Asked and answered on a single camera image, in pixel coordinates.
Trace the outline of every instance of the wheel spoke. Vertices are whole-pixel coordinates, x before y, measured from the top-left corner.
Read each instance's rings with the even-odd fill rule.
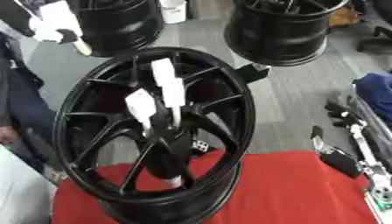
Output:
[[[126,90],[132,90],[133,88],[129,85],[121,83],[114,80],[99,80],[99,79],[89,79],[88,83],[96,85],[98,87],[108,87],[108,88],[122,88]]]
[[[208,113],[223,105],[235,105],[235,103],[238,102],[238,100],[242,99],[242,97],[243,97],[242,94],[236,94],[219,100],[204,103],[202,105],[203,112]]]
[[[209,67],[207,69],[203,69],[201,71],[198,71],[196,73],[191,73],[191,74],[187,75],[186,77],[184,77],[185,89],[188,89],[191,86],[193,86],[194,84],[203,80],[203,77],[205,75],[216,72],[218,70],[221,70],[221,68],[219,66],[213,66],[213,67]]]
[[[87,148],[75,159],[73,162],[74,165],[77,167],[80,166],[86,166],[87,162],[89,159],[93,156],[96,155],[98,150],[104,145],[113,140],[114,138],[120,136],[120,135],[125,135],[128,137],[137,137],[136,135],[133,135],[133,133],[130,134],[130,130],[126,129],[126,131],[121,130],[123,126],[126,124],[134,122],[133,119],[124,119],[119,122],[112,123],[110,122],[107,124],[94,138],[91,140],[91,142],[88,144]]]
[[[121,195],[136,189],[137,177],[145,166],[145,159],[147,158],[147,155],[151,152],[151,149],[154,148],[155,145],[155,143],[149,143],[142,149],[142,154],[137,158],[132,168],[130,168],[125,180],[122,182],[120,187]]]
[[[235,141],[235,139],[221,126],[211,121],[209,118],[192,112],[185,112],[185,119],[191,121],[186,125],[189,125],[192,128],[205,130],[213,136],[218,137],[225,144],[227,151],[234,152],[238,148],[237,141]]]

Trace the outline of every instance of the red cloth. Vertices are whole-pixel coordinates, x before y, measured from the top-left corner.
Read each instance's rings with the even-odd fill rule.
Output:
[[[219,157],[214,152],[192,162],[192,172],[204,173]],[[101,173],[119,182],[128,169],[125,164],[112,165],[103,167]],[[373,224],[376,221],[364,201],[363,180],[346,177],[309,151],[247,155],[232,198],[203,223]],[[147,172],[138,182],[144,190],[163,184]],[[95,198],[65,180],[55,195],[53,223],[116,222],[103,213]]]

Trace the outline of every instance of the gray carpet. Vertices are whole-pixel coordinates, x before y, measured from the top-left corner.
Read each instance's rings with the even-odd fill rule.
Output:
[[[202,2],[195,4],[198,19],[167,25],[155,46],[190,47],[211,53],[233,67],[247,64],[228,49],[222,37],[231,1]],[[373,21],[333,30],[320,58],[302,66],[274,67],[269,78],[249,85],[257,109],[249,152],[309,150],[314,124],[325,128],[331,144],[349,151],[346,133],[331,125],[323,107],[328,95],[347,90],[353,79],[390,68],[388,54],[355,51],[360,39],[371,36],[372,26],[378,23]],[[29,64],[45,80],[43,96],[57,109],[75,82],[104,60],[80,56],[71,45],[41,43]]]

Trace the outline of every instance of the black wheel rim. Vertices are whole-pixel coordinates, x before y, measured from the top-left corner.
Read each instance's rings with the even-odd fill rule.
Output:
[[[160,92],[151,75],[150,63],[162,58],[171,59],[178,77],[184,79],[186,89],[187,105],[182,108],[184,120],[181,128],[172,133],[167,130],[170,116],[167,115],[167,109],[159,107]],[[143,137],[140,124],[124,107],[124,96],[140,87],[157,99],[158,112],[151,119],[153,126],[157,127],[157,134],[149,138]],[[207,114],[210,113],[216,114],[227,130],[208,118]],[[66,98],[58,113],[54,142],[59,159],[70,178],[100,200],[117,205],[120,203],[122,207],[165,207],[167,204],[181,203],[191,196],[208,195],[210,186],[218,187],[223,183],[223,189],[227,189],[227,185],[235,185],[238,172],[234,170],[235,167],[238,168],[238,163],[249,146],[254,125],[255,108],[252,96],[246,84],[235,76],[232,67],[203,52],[162,47],[124,54],[102,64],[82,79]],[[159,127],[164,127],[164,132],[160,132]],[[194,134],[195,130],[204,130],[216,136],[225,146],[220,161],[200,178],[194,178],[186,166],[190,154],[184,154],[182,151],[179,153],[173,146],[184,139],[185,144],[181,146],[189,145],[188,137],[190,133]],[[168,135],[175,137],[168,140],[171,139],[166,137]],[[115,185],[100,176],[96,171],[95,160],[97,151],[119,136],[135,141],[140,156],[122,184]],[[157,156],[158,149],[165,151],[164,157]],[[147,167],[150,172],[155,173],[149,164],[151,158],[169,159],[170,166],[179,172],[184,184],[162,192],[138,191],[135,183],[141,170]],[[227,175],[236,178],[225,178]],[[216,188],[215,194],[220,190],[217,187],[211,187]],[[223,191],[222,194],[229,197],[231,191]],[[226,196],[225,199],[220,197],[217,200],[226,201]],[[205,203],[208,205],[204,210],[216,210],[223,204],[218,203],[220,205],[216,206],[212,205],[211,201]]]

